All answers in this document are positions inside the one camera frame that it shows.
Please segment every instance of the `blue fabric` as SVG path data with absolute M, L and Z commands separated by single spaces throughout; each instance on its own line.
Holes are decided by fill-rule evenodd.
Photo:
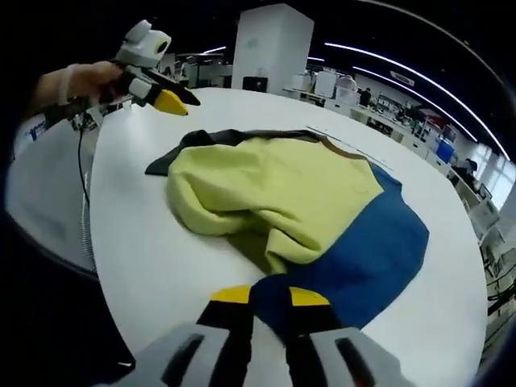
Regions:
M 289 264 L 289 272 L 266 277 L 252 289 L 256 315 L 282 339 L 289 286 L 313 290 L 330 301 L 344 326 L 363 327 L 414 278 L 427 249 L 428 230 L 403 202 L 402 185 L 383 169 L 371 169 L 384 192 L 316 261 Z

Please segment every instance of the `blue container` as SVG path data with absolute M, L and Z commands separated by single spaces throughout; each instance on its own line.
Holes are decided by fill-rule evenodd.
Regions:
M 453 149 L 450 143 L 448 143 L 445 139 L 441 139 L 435 154 L 445 163 L 449 163 L 454 151 L 455 149 Z

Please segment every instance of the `window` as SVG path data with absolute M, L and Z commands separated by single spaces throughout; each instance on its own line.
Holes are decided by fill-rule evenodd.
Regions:
M 473 173 L 473 176 L 478 180 L 489 162 L 489 158 L 491 157 L 491 153 L 493 153 L 493 149 L 484 144 L 478 144 L 475 147 L 475 151 L 470 157 L 471 160 L 475 161 L 478 164 L 478 169 Z
M 499 156 L 494 170 L 485 179 L 485 186 L 493 195 L 493 204 L 500 210 L 516 181 L 516 165 Z

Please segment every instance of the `round table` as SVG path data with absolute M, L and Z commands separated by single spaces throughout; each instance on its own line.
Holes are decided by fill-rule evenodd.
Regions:
M 186 117 L 133 106 L 106 117 L 98 138 L 90 187 L 94 255 L 129 349 L 136 353 L 177 324 L 196 321 L 216 290 L 263 276 L 224 238 L 186 230 L 166 205 L 166 178 L 146 176 L 147 166 L 190 131 L 311 127 L 398 179 L 430 231 L 420 272 L 363 332 L 394 354 L 416 385 L 468 385 L 483 348 L 487 294 L 476 236 L 450 182 L 400 144 L 335 112 L 245 90 L 194 93 L 202 105 L 189 106 Z M 262 385 L 291 385 L 284 348 L 257 319 L 252 340 L 246 386 L 258 385 L 254 372 Z

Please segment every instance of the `ceiling light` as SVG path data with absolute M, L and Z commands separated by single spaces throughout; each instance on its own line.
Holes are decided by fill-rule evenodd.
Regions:
M 226 49 L 226 46 L 217 47 L 217 48 L 213 48 L 208 51 L 204 51 L 204 52 L 202 52 L 202 54 L 211 54 L 212 52 L 217 52 L 217 51 L 221 51 L 221 50 L 225 50 L 225 49 Z
M 350 51 L 354 51 L 354 52 L 360 52 L 360 53 L 365 54 L 365 55 L 374 56 L 375 58 L 385 60 L 385 61 L 387 61 L 387 62 L 389 62 L 389 63 L 391 63 L 393 65 L 401 67 L 402 69 L 410 71 L 411 73 L 417 75 L 418 77 L 421 77 L 425 81 L 430 82 L 433 86 L 437 87 L 439 90 L 441 90 L 444 93 L 446 93 L 450 98 L 452 98 L 455 102 L 457 102 L 459 105 L 461 105 L 485 129 L 485 131 L 487 131 L 488 135 L 493 139 L 493 141 L 496 143 L 496 145 L 500 148 L 501 152 L 503 153 L 503 156 L 505 156 L 505 158 L 508 161 L 510 161 L 509 155 L 507 154 L 506 150 L 502 147 L 502 145 L 500 144 L 498 139 L 494 136 L 494 134 L 491 132 L 491 130 L 487 127 L 487 125 L 480 119 L 480 117 L 478 117 L 471 109 L 469 109 L 469 107 L 467 107 L 464 102 L 459 100 L 458 97 L 453 95 L 450 91 L 444 89 L 439 83 L 437 83 L 435 81 L 432 81 L 429 77 L 426 77 L 426 76 L 422 75 L 421 73 L 417 72 L 416 70 L 414 70 L 414 69 L 412 69 L 412 68 L 410 68 L 408 66 L 405 66 L 404 64 L 401 64 L 401 63 L 396 62 L 395 60 L 386 58 L 385 56 L 375 54 L 374 52 L 365 51 L 365 50 L 362 50 L 360 48 L 343 46 L 342 44 L 325 43 L 325 45 L 326 46 L 331 46 L 331 47 L 343 48 L 345 50 L 350 50 Z
M 353 68 L 354 68 L 354 69 L 357 69 L 357 70 L 360 70 L 360 71 L 363 71 L 364 73 L 372 74 L 372 75 L 374 75 L 374 76 L 376 76 L 376 77 L 379 77 L 379 78 L 381 78 L 381 79 L 384 79 L 384 80 L 386 80 L 386 81 L 392 82 L 392 83 L 394 83 L 395 85 L 397 85 L 397 86 L 399 86 L 399 87 L 402 87 L 402 88 L 403 88 L 403 89 L 405 89 L 405 90 L 410 91 L 412 94 L 417 95 L 417 96 L 418 96 L 418 97 L 420 97 L 423 101 L 427 101 L 427 102 L 428 102 L 428 103 L 430 103 L 432 106 L 435 106 L 437 109 L 441 110 L 441 111 L 442 111 L 445 115 L 447 115 L 447 116 L 448 116 L 448 117 L 449 117 L 449 118 L 450 118 L 454 123 L 456 123 L 459 127 L 461 127 L 461 128 L 462 128 L 462 130 L 463 130 L 463 131 L 465 131 L 465 132 L 466 132 L 466 134 L 467 134 L 467 135 L 469 135 L 469 137 L 471 137 L 471 139 L 472 139 L 473 141 L 475 141 L 476 143 L 478 143 L 478 140 L 475 138 L 475 136 L 474 136 L 474 135 L 472 135 L 472 134 L 468 131 L 468 129 L 466 129 L 466 128 L 464 127 L 464 125 L 462 125 L 459 121 L 457 121 L 457 120 L 455 119 L 455 117 L 453 117 L 451 114 L 449 114 L 447 111 L 445 111 L 445 109 L 443 109 L 442 107 L 440 107 L 440 106 L 436 105 L 435 103 L 433 103 L 430 99 L 428 99 L 428 98 L 426 98 L 426 97 L 423 97 L 420 93 L 418 93 L 418 92 L 416 92 L 416 91 L 412 90 L 410 87 L 406 87 L 405 85 L 402 85 L 401 83 L 398 83 L 398 82 L 396 82 L 396 81 L 393 81 L 393 80 L 392 80 L 392 79 L 390 79 L 390 78 L 384 77 L 383 75 L 380 75 L 380 74 L 376 74 L 376 73 L 374 73 L 373 71 L 369 71 L 369 70 L 366 70 L 366 69 L 362 69 L 361 67 L 356 67 L 356 66 L 353 66 Z

